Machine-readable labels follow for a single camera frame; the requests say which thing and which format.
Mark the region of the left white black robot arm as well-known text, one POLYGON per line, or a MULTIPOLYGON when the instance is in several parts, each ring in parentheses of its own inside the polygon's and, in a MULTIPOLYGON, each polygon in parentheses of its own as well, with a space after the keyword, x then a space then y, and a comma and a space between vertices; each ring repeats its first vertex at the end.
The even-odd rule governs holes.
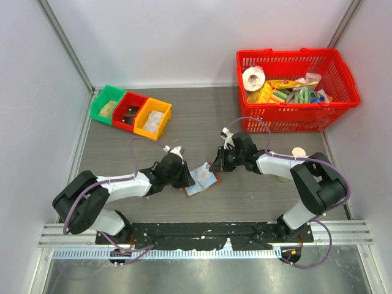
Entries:
POLYGON ((169 152, 152 167, 130 175, 104 177, 83 171, 54 198, 52 207, 64 222, 64 234, 91 229, 124 244, 130 239, 132 225, 120 211, 105 209, 107 203, 157 194, 166 186, 184 189, 194 184, 182 155, 169 152))

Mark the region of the brown leather card holder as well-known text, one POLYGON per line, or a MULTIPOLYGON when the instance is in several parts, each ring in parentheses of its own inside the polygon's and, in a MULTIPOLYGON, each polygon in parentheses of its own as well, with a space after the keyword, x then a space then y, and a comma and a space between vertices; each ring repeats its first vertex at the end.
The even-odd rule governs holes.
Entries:
MULTIPOLYGON (((192 177, 193 177, 193 175, 194 175, 194 170, 195 170, 195 169, 193 169, 193 170, 190 172, 190 174, 192 175, 192 177)), ((184 188, 184 193, 185 193, 186 197, 189 198, 189 197, 191 197, 191 196, 200 194, 200 193, 202 193, 202 192, 204 192, 204 191, 206 191, 206 190, 208 190, 208 189, 210 189, 210 188, 212 188, 212 187, 215 187, 215 186, 219 185, 219 184, 221 183, 222 180, 221 180, 221 178, 219 177, 219 175, 218 175, 217 173, 214 173, 214 174, 215 174, 215 177, 216 177, 217 181, 216 181, 213 185, 211 185, 211 186, 209 186, 209 187, 203 187, 203 186, 201 186, 201 185, 195 183, 195 185, 193 185, 193 186, 184 188)))

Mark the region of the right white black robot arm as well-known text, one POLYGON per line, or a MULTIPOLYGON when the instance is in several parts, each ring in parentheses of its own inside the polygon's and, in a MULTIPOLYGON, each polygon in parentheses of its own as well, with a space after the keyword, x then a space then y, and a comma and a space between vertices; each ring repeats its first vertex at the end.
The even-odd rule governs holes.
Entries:
POLYGON ((294 182, 300 201, 277 219, 276 233, 285 242, 299 235, 300 229, 323 213, 341 205, 351 194, 348 181, 322 153, 288 156, 268 148, 257 149, 247 132, 220 133, 224 144, 209 168, 211 172, 232 172, 243 166, 258 175, 274 175, 294 182))

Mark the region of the silver white card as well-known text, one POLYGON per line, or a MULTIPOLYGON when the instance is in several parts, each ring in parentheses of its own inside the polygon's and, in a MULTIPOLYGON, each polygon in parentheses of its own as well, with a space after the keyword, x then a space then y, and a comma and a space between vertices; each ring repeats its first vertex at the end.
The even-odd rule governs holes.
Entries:
POLYGON ((143 126, 143 130, 156 134, 159 129, 159 121, 147 120, 143 126))

